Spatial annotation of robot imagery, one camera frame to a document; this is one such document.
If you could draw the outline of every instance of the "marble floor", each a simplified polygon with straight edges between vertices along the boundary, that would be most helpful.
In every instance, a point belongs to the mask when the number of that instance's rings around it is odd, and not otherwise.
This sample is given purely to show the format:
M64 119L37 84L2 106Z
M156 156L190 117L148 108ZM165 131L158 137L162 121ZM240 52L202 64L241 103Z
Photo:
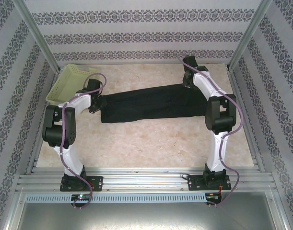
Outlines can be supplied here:
M224 64L205 64L212 78L232 93ZM98 65L108 83L103 94L182 83L182 65ZM86 167L203 166L210 152L210 133L204 117L140 120L102 124L100 112L76 117L76 149ZM229 166L253 166L241 129L229 137ZM43 142L37 167L61 167L57 153Z

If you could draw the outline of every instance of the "black pants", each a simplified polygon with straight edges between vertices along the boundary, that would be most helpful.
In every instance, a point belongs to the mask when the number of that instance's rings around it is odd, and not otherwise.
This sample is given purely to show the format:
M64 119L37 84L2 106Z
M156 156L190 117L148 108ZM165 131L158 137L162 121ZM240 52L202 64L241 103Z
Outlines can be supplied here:
M205 116L207 100L199 89L182 84L99 97L102 123Z

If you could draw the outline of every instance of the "green basket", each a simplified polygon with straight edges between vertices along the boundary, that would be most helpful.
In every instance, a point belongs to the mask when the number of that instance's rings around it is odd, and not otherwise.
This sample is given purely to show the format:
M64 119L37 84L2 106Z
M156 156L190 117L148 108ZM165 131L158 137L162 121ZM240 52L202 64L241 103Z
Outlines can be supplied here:
M87 66L68 64L47 95L46 101L53 105L68 101L78 90L82 90L85 79L96 72L96 69Z

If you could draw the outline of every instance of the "purple cable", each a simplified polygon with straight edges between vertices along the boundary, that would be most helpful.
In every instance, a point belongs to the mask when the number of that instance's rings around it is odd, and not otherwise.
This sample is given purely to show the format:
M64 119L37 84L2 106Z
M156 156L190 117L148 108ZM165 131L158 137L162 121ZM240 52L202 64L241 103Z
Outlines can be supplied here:
M207 76L206 76L205 74L203 74L201 71L199 71L199 70L197 70L197 69L191 67L190 65L186 64L185 62L183 62L183 60L181 59L180 56L178 56L178 60L179 60L183 65L187 66L189 69L191 69L191 70L193 70L193 71L199 73L199 74L202 75L203 77L205 77L205 78L209 81L209 83L214 87L214 89L215 89L219 94L221 94L223 97L225 97L227 100L229 100L231 103L233 103L233 104L236 106L236 108L237 108L237 110L238 110L238 112L239 112L239 115L240 115L240 125L238 126L238 128L237 128L236 130L234 130L234 131L232 131L232 132L230 132L230 133L227 133L227 134L225 134L225 135L222 137L222 140L221 140L221 142L220 142L220 147L219 147L219 157L220 157L220 161L221 161L222 165L223 165L226 169L229 169L229 170L231 170L231 171L233 171L233 172L235 172L235 173L237 174L237 181L236 181L236 183L234 184L233 188L231 189L230 193L229 193L229 194L226 196L226 198L223 200L223 201L225 201L225 200L227 200L227 199L230 197L230 195L231 195L231 194L233 193L233 191L236 189L236 187L237 187L237 185L238 185L238 183L239 183L239 180L240 180L240 174L239 174L239 172L238 172L236 169L232 169L232 168L228 167L228 166L223 162L223 160L222 160L222 147L223 147L223 143L224 143L224 138L226 138L227 136L230 136L230 135L232 135L232 134L238 132L238 131L242 128L242 126L243 126L243 120L244 120L243 112L242 112L242 110L241 110L241 107L240 107L240 106L239 106L239 105L238 105L233 99L231 99L229 96L227 96L227 95L225 95L224 93L222 93L222 92L219 90L219 88L214 84L214 82L213 82L209 77L207 77ZM217 204L217 205L216 205L215 203L211 202L211 201L208 201L208 203L212 203L212 204L215 204L216 206L219 206L219 205L221 205L221 204L223 203L223 201L221 201L221 202L220 202L219 204Z
M69 166L65 163L65 161L63 159L63 146L64 146L64 142L65 142L65 108L67 107L67 105L69 103L71 103L72 101L74 101L76 98L81 97L81 96L84 96L84 95L87 95L87 94L90 94L90 93L98 92L98 91L102 90L106 86L106 84L107 84L107 78L102 73L93 73L93 74L89 75L86 78L86 80L84 81L84 84L83 85L85 85L85 83L87 82L87 80L90 77L94 76L94 75L101 75L101 76L104 77L105 82L104 82L103 86L101 86L97 90L92 90L92 91L89 91L89 92L84 92L84 93L81 93L79 95L76 95L76 96L72 97L62 107L62 139L61 139L61 145L60 145L60 158L61 158L61 162L64 165L64 167L67 168L73 175L75 175L77 178L79 178L80 180L82 180L83 182L85 182L88 185L89 189L90 189L90 199L89 199L89 201L84 206L80 207L79 209L83 209L83 208L87 207L90 204L90 202L92 201L93 192L92 192L92 186L90 185L90 183L87 182L85 179L83 179L80 175L76 174L72 169L70 169Z

